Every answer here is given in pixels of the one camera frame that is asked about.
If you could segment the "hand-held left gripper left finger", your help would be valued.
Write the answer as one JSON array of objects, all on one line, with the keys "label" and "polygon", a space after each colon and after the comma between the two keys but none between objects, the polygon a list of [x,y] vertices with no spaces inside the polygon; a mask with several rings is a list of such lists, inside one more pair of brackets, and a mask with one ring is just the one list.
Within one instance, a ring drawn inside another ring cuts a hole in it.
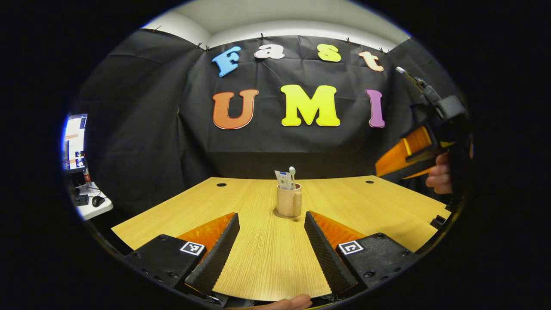
[{"label": "hand-held left gripper left finger", "polygon": [[232,212],[179,237],[159,234],[125,260],[165,286],[206,298],[213,293],[239,231],[238,213]]}]

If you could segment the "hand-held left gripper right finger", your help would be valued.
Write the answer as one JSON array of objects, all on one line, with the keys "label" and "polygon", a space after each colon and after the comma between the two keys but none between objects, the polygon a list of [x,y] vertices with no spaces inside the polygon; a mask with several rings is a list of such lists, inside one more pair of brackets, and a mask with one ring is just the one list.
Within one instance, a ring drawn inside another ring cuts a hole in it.
[{"label": "hand-held left gripper right finger", "polygon": [[304,229],[336,298],[374,290],[420,257],[386,234],[367,236],[314,211],[306,212]]}]

